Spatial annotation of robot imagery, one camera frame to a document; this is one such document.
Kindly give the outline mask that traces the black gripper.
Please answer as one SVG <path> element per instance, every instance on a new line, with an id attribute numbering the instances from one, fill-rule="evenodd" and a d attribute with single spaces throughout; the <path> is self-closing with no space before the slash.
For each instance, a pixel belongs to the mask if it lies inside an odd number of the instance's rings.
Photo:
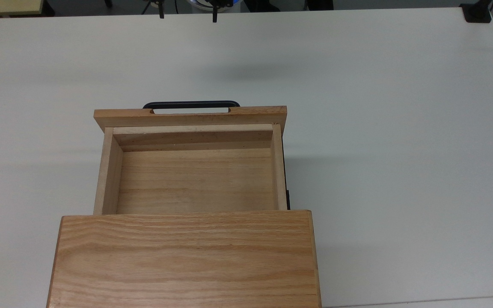
<path id="1" fill-rule="evenodd" d="M 145 9 L 149 6 L 158 9 L 158 14 L 161 19 L 164 19 L 164 0 L 145 0 L 147 3 Z M 230 8 L 229 0 L 187 0 L 190 6 L 198 8 L 200 10 L 212 10 L 212 22 L 217 23 L 217 16 L 219 10 L 227 10 Z"/>

